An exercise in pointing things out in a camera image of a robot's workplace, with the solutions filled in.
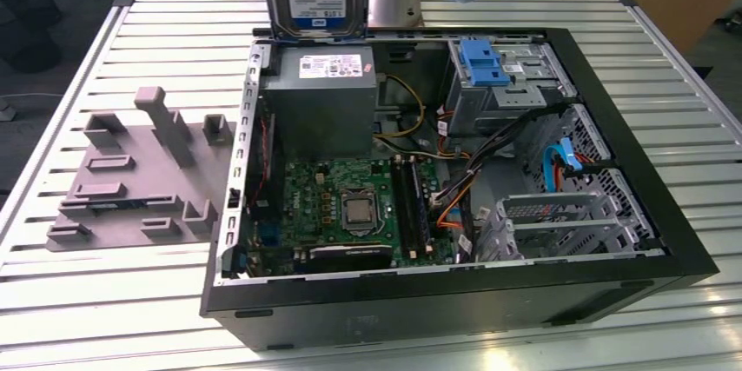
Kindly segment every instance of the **ram slot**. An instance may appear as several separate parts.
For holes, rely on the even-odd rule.
[[[415,157],[411,157],[411,172],[415,186],[415,210],[417,212],[417,236],[421,240],[421,248],[425,254],[432,252],[432,245],[429,245],[429,225],[428,225],[428,205],[425,203],[425,196],[421,191],[421,180],[419,177],[417,163]]]
[[[409,259],[415,259],[425,252],[425,237],[421,231],[419,212],[421,190],[419,189],[419,182],[416,182],[413,162],[403,159],[401,156],[396,156],[391,160],[391,165],[393,206],[396,208],[401,253]]]

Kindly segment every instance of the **motherboard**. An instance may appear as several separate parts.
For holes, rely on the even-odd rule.
[[[419,191],[419,199],[408,205],[417,216],[412,219],[419,222],[415,230],[404,226],[409,219],[399,213],[405,210],[400,191],[409,189],[409,185],[397,183],[403,165],[408,171],[415,170],[417,182],[412,189]],[[423,204],[437,190],[435,163],[425,158],[412,162],[393,158],[289,162],[283,219],[260,222],[256,228],[261,273],[316,272],[304,266],[313,265],[317,257],[327,263],[321,272],[332,271],[336,262],[357,264],[373,256],[387,260],[381,261],[387,268],[452,263],[449,234],[435,229]]]

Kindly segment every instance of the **blue drive bay latch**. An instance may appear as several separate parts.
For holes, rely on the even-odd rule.
[[[500,55],[485,39],[464,39],[459,43],[459,58],[468,69],[471,86],[507,86],[509,76],[499,66]]]

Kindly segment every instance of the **cpu socket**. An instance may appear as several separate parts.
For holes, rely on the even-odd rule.
[[[343,229],[353,236],[368,235],[375,230],[376,206],[372,189],[344,189],[340,192],[340,219]]]

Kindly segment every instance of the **metal table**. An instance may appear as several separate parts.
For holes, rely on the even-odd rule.
[[[642,11],[615,0],[425,0],[423,10],[428,26],[571,29],[720,273],[591,325],[255,354],[198,317],[205,243],[44,249],[90,111],[144,122],[133,91],[157,84],[185,122],[236,115],[265,3],[136,0],[110,10],[0,214],[0,368],[738,369],[742,129]]]

